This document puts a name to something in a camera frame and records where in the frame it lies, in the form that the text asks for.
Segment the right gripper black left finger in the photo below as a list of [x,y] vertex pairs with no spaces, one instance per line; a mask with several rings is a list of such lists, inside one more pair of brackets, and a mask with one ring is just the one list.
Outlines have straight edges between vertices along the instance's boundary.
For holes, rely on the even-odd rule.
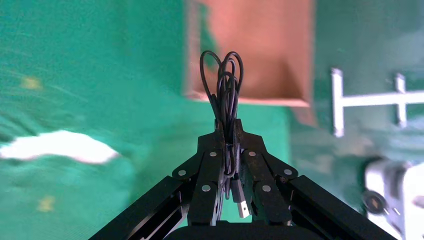
[[189,226],[214,226],[219,219],[225,148],[223,127],[216,120],[214,131],[198,138],[196,153],[172,172],[187,188],[183,200]]

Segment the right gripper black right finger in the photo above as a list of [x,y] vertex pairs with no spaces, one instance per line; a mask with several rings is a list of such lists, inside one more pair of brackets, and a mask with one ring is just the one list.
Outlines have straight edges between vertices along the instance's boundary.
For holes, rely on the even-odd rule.
[[240,119],[234,136],[241,150],[238,176],[252,220],[288,224],[292,215],[279,186],[297,178],[298,171],[270,154],[260,135],[245,132]]

